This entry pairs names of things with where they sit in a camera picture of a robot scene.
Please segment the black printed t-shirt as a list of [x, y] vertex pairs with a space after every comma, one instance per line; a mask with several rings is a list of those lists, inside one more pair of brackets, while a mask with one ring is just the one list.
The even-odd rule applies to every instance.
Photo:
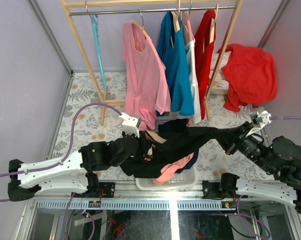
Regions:
[[216, 140], [223, 150], [236, 141], [239, 128], [215, 128], [207, 126], [176, 126], [170, 131], [141, 131], [139, 148], [132, 160], [126, 160], [120, 168], [128, 176], [156, 179], [161, 170], [199, 150], [210, 140]]

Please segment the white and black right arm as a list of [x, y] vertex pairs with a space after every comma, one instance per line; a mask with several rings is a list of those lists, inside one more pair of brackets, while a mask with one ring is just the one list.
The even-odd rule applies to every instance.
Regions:
[[266, 198], [291, 208], [301, 214], [301, 146], [284, 136], [276, 137], [270, 146], [265, 146], [251, 123], [235, 128], [220, 129], [218, 143], [227, 155], [240, 152], [262, 169], [267, 175], [275, 175], [276, 180], [286, 186], [257, 183], [232, 173], [224, 173], [220, 178], [218, 191], [223, 197], [251, 196]]

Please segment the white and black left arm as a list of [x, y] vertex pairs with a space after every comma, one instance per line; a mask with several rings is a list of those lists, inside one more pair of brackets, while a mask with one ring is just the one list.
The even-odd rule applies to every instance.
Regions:
[[99, 179], [95, 173], [132, 161], [141, 149], [140, 138], [123, 134], [114, 141], [91, 142], [66, 158], [58, 157], [35, 163], [13, 159], [8, 165], [9, 200], [21, 202], [35, 196], [72, 193], [81, 197], [95, 197], [100, 191]]

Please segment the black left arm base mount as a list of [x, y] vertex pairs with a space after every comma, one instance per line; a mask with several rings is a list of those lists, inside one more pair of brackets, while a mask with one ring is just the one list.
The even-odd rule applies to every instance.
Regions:
[[115, 183], [99, 182], [98, 176], [94, 173], [87, 173], [87, 191], [84, 193], [86, 198], [114, 198]]

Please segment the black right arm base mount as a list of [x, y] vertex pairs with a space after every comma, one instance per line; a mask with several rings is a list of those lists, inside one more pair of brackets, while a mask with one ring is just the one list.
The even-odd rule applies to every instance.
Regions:
[[202, 181], [203, 199], [222, 200], [235, 197], [237, 181], [240, 177], [232, 173], [223, 173], [219, 182]]

